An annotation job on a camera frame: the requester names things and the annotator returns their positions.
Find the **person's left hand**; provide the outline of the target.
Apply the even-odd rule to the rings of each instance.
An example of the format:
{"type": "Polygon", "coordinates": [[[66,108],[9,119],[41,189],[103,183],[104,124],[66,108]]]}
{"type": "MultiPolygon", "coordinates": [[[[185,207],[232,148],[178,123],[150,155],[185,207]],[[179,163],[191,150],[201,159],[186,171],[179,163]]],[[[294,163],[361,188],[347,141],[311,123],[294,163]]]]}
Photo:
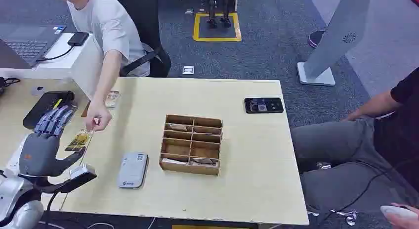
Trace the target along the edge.
{"type": "Polygon", "coordinates": [[[419,209],[406,205],[392,203],[380,207],[385,218],[390,222],[393,229],[418,229],[419,209]]]}
{"type": "Polygon", "coordinates": [[[85,117],[85,127],[88,131],[102,131],[110,121],[112,115],[103,102],[91,102],[85,117]]]}

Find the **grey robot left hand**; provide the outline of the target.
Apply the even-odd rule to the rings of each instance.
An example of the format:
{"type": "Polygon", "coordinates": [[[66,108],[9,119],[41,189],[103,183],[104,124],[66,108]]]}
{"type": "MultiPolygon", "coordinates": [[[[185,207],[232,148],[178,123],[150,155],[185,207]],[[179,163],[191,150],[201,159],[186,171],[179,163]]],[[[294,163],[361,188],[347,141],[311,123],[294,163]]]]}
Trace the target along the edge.
{"type": "Polygon", "coordinates": [[[19,173],[32,177],[57,177],[76,163],[85,148],[59,160],[60,138],[74,109],[64,105],[44,114],[24,142],[19,157],[19,173]]]}

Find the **person's right hand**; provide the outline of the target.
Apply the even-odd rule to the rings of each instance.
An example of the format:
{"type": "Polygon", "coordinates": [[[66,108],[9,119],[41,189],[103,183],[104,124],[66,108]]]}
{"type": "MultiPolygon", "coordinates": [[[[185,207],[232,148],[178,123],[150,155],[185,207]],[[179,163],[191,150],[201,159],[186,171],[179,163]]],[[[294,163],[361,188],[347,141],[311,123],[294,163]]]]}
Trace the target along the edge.
{"type": "Polygon", "coordinates": [[[357,109],[356,111],[350,113],[347,117],[345,117],[341,121],[354,121],[357,118],[360,118],[362,116],[369,116],[369,115],[370,115],[369,113],[365,113],[361,109],[357,109]]]}

